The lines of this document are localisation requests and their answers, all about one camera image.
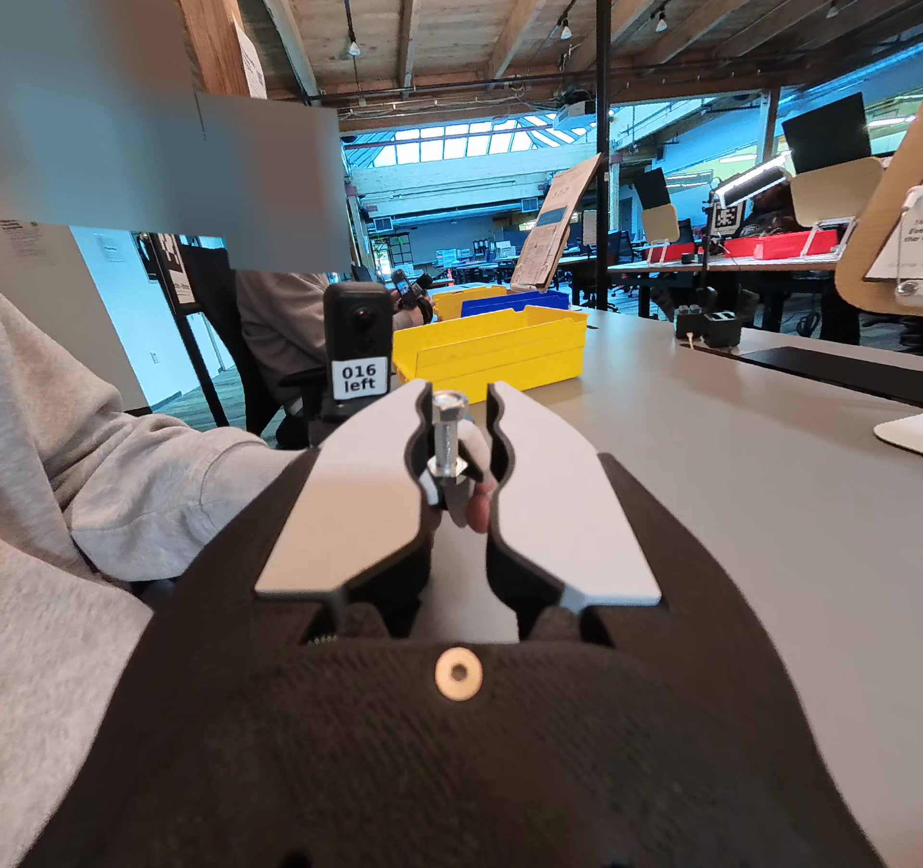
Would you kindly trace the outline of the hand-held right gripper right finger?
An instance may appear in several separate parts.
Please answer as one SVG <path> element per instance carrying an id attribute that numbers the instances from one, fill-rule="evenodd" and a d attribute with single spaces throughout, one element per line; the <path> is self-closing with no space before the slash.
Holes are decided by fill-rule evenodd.
<path id="1" fill-rule="evenodd" d="M 654 607 L 660 586 L 606 473 L 571 424 L 504 381 L 487 421 L 491 508 L 486 571 L 510 608 Z"/>

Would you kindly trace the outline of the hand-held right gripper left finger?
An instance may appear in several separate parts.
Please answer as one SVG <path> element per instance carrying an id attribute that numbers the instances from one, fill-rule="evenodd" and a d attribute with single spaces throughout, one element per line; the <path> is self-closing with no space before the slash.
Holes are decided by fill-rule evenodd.
<path id="1" fill-rule="evenodd" d="M 432 546 L 419 483 L 431 394 L 430 382 L 412 380 L 325 440 L 256 582 L 259 597 L 417 601 Z"/>

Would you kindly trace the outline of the steel hex bolt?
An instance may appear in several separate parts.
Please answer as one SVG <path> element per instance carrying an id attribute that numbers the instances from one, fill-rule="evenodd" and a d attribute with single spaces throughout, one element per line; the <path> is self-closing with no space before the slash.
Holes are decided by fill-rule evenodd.
<path id="1" fill-rule="evenodd" d="M 467 396 L 457 390 L 433 392 L 431 418 L 434 455 L 446 463 L 459 456 L 458 426 L 466 418 L 468 406 Z"/>

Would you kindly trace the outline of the background wooden desk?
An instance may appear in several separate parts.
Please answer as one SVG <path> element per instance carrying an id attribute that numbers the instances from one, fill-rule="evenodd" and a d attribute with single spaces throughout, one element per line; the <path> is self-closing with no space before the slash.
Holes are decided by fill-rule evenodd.
<path id="1" fill-rule="evenodd" d="M 838 252 L 770 261 L 724 256 L 710 260 L 708 269 L 698 262 L 636 262 L 610 266 L 608 277 L 614 285 L 640 290 L 639 316 L 646 319 L 650 316 L 653 287 L 686 290 L 696 287 L 700 274 L 705 272 L 709 276 L 731 274 L 747 289 L 762 295 L 762 327 L 778 332 L 786 297 L 791 294 L 823 294 L 831 282 L 829 276 L 835 272 L 840 257 Z"/>

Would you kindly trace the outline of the black desk strip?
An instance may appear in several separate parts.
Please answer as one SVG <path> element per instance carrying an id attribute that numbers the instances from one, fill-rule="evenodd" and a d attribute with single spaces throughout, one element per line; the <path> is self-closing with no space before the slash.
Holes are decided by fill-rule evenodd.
<path id="1" fill-rule="evenodd" d="M 793 346 L 734 354 L 733 358 L 796 377 L 922 407 L 922 372 L 919 369 Z"/>

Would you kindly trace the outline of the white bar desk lamp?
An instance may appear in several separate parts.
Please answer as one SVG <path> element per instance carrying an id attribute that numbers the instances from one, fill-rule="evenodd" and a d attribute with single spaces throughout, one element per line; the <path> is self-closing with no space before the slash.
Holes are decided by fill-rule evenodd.
<path id="1" fill-rule="evenodd" d="M 720 209 L 731 208 L 774 186 L 787 183 L 790 176 L 780 159 L 769 160 L 721 182 L 711 190 L 711 203 Z"/>

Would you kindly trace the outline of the yellow plastic storage bin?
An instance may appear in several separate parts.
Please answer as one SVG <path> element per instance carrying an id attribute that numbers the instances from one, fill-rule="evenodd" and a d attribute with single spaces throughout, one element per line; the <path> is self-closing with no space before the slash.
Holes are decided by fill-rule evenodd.
<path id="1" fill-rule="evenodd" d="M 587 320 L 577 310 L 528 306 L 401 330 L 393 363 L 403 382 L 422 379 L 480 403 L 497 381 L 528 390 L 579 377 Z"/>
<path id="2" fill-rule="evenodd" d="M 505 285 L 465 285 L 437 289 L 431 295 L 434 320 L 459 319 L 462 315 L 464 302 L 489 297 L 504 297 L 507 295 L 508 290 Z"/>

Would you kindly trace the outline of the black office chair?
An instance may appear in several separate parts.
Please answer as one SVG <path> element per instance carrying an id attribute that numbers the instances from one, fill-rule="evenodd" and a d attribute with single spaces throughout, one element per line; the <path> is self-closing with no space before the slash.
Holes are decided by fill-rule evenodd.
<path id="1" fill-rule="evenodd" d="M 269 392 L 242 333 L 237 307 L 237 270 L 231 268 L 224 249 L 183 244 L 180 250 L 194 295 L 237 366 L 245 392 L 247 431 L 261 435 L 272 417 L 283 409 Z M 307 447 L 309 440 L 304 417 L 294 418 L 284 412 L 276 439 L 283 450 Z"/>

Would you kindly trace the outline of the brown cardboard instruction board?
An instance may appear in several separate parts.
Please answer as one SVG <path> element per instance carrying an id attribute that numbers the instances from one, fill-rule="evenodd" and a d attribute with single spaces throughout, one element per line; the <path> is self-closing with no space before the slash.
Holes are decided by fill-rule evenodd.
<path id="1" fill-rule="evenodd" d="M 596 153 L 554 177 L 513 271 L 511 291 L 548 290 L 566 245 L 571 217 L 603 160 L 604 154 Z"/>

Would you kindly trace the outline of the white board stand base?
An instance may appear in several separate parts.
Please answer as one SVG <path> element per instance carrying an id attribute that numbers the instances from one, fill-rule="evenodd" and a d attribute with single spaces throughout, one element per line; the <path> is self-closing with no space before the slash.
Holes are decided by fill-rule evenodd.
<path id="1" fill-rule="evenodd" d="M 878 424 L 872 431 L 874 437 L 885 444 L 920 456 L 923 454 L 922 414 Z"/>

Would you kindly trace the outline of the large red plastic tray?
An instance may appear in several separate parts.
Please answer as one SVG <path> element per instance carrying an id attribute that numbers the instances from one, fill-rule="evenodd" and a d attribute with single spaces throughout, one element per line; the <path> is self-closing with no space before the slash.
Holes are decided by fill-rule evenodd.
<path id="1" fill-rule="evenodd" d="M 780 261 L 826 255 L 838 243 L 838 230 L 834 228 L 728 239 L 723 246 L 726 254 L 736 259 Z"/>

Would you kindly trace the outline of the wooden instruction board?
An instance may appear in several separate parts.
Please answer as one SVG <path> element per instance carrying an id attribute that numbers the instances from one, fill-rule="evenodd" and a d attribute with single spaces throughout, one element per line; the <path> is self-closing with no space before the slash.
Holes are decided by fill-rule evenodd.
<path id="1" fill-rule="evenodd" d="M 921 294 L 899 295 L 894 279 L 865 279 L 899 224 L 907 192 L 921 186 L 921 177 L 922 120 L 918 112 L 836 266 L 836 290 L 850 305 L 873 313 L 922 315 Z"/>

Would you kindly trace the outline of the wide wooden board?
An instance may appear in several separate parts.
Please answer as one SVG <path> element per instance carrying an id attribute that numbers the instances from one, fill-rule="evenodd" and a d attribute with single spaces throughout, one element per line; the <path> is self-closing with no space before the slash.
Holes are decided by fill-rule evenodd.
<path id="1" fill-rule="evenodd" d="M 804 228 L 858 218 L 880 185 L 884 167 L 875 156 L 795 175 L 790 181 L 794 215 Z"/>

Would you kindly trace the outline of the printed instruction sheet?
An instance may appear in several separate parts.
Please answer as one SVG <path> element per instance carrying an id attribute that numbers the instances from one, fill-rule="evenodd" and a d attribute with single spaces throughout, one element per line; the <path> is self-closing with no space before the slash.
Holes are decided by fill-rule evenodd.
<path id="1" fill-rule="evenodd" d="M 864 279 L 899 284 L 922 280 L 922 186 L 907 192 L 897 224 Z"/>

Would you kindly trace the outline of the large black panel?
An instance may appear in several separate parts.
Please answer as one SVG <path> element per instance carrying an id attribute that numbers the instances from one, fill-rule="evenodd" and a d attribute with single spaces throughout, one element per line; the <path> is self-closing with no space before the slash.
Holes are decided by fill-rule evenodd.
<path id="1" fill-rule="evenodd" d="M 783 124 L 797 175 L 871 156 L 863 95 L 854 92 Z"/>

